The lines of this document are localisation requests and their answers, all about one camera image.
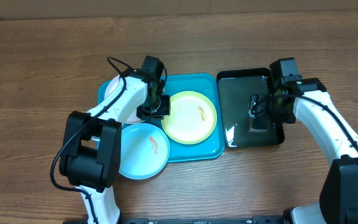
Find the white plate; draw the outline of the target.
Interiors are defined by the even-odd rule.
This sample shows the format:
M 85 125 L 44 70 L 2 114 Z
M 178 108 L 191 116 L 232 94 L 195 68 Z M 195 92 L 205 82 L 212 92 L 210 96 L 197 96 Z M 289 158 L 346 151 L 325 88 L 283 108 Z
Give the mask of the white plate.
M 126 87 L 122 78 L 114 78 L 105 92 L 105 100 L 113 100 L 123 90 L 122 95 L 104 112 L 101 119 L 114 119 L 121 123 L 140 123 L 140 118 L 135 118 L 137 107 L 145 102 L 147 97 L 147 84 L 141 79 L 126 77 Z

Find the yellow plate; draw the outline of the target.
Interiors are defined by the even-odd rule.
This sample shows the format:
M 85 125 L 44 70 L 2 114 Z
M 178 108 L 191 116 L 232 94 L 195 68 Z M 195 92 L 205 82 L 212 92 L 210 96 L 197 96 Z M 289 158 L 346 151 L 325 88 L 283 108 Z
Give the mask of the yellow plate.
M 214 131 L 218 114 L 213 102 L 196 91 L 181 91 L 170 97 L 170 114 L 162 128 L 174 141 L 198 144 Z

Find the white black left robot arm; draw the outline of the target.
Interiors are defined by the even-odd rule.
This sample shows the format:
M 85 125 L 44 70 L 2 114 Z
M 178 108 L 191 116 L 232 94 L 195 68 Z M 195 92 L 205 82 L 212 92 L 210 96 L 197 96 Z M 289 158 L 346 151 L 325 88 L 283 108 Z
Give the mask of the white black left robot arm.
M 163 94 L 167 69 L 159 58 L 146 56 L 140 68 L 118 71 L 119 83 L 98 106 L 67 118 L 63 144 L 50 168 L 51 183 L 83 197 L 84 223 L 118 223 L 121 212 L 112 185 L 121 163 L 122 125 L 132 113 L 141 120 L 170 114 Z

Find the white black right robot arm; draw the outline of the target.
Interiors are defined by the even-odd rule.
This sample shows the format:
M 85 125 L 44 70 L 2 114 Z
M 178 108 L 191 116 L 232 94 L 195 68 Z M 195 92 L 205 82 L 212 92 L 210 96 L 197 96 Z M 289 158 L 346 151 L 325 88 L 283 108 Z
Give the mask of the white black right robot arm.
M 330 166 L 319 200 L 289 208 L 279 223 L 358 223 L 358 134 L 335 108 L 318 78 L 303 78 L 294 58 L 269 66 L 266 94 L 249 103 L 251 130 L 266 131 L 301 121 Z

